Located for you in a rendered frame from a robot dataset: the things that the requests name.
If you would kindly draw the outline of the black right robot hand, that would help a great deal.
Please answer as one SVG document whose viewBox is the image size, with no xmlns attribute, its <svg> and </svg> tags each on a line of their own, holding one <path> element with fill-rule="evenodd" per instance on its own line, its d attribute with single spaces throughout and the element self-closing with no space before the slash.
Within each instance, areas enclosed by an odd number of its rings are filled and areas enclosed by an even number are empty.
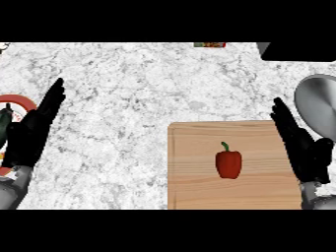
<svg viewBox="0 0 336 252">
<path fill-rule="evenodd" d="M 293 112 L 279 97 L 275 98 L 272 118 L 284 139 L 297 179 L 301 183 L 328 184 L 334 141 L 330 138 L 313 140 L 307 130 L 298 126 Z"/>
</svg>

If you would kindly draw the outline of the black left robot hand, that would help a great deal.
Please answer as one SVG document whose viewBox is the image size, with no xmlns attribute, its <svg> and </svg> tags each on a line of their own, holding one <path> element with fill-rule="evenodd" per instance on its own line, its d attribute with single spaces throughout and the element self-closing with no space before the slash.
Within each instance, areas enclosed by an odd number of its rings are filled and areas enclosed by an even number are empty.
<svg viewBox="0 0 336 252">
<path fill-rule="evenodd" d="M 22 122 L 13 122 L 7 128 L 8 147 L 4 167 L 36 166 L 42 157 L 50 127 L 66 99 L 63 83 L 63 79 L 59 78 L 45 94 L 39 108 L 28 113 Z"/>
</svg>

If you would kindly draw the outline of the silver pan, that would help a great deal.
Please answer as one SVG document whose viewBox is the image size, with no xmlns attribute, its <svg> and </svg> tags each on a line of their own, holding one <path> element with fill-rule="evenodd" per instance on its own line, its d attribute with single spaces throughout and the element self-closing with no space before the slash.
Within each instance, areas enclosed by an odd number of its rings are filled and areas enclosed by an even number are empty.
<svg viewBox="0 0 336 252">
<path fill-rule="evenodd" d="M 312 130 L 336 143 L 336 77 L 316 74 L 301 80 L 296 108 Z"/>
</svg>

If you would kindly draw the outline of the red bell pepper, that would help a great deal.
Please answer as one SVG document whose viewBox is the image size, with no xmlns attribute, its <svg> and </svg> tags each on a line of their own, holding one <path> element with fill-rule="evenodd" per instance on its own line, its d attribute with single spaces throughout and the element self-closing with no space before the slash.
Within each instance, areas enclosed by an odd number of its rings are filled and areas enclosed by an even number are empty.
<svg viewBox="0 0 336 252">
<path fill-rule="evenodd" d="M 221 178 L 236 179 L 242 170 L 242 153 L 233 151 L 226 142 L 224 151 L 216 155 L 216 168 Z"/>
</svg>

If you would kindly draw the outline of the wooden cutting board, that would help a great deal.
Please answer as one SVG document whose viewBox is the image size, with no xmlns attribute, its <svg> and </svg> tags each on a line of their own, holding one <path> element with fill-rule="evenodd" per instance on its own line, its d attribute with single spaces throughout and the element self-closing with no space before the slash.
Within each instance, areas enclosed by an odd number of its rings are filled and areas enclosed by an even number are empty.
<svg viewBox="0 0 336 252">
<path fill-rule="evenodd" d="M 216 155 L 242 154 L 235 179 L 216 169 Z M 297 209 L 298 182 L 275 122 L 176 122 L 168 127 L 168 208 Z"/>
</svg>

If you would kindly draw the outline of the black appliance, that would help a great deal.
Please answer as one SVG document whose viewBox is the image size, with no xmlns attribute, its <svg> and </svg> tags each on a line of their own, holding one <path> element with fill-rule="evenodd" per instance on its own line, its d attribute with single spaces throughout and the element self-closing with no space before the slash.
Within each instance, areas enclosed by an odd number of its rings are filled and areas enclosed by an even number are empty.
<svg viewBox="0 0 336 252">
<path fill-rule="evenodd" d="M 336 42 L 259 42 L 266 61 L 333 62 L 336 60 Z"/>
</svg>

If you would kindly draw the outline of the red and green box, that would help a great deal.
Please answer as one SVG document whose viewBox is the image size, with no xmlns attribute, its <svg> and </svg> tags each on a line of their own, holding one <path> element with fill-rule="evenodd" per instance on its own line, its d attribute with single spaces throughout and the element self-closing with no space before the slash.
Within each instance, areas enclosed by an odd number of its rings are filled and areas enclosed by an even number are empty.
<svg viewBox="0 0 336 252">
<path fill-rule="evenodd" d="M 226 48 L 226 42 L 195 42 L 195 47 Z"/>
</svg>

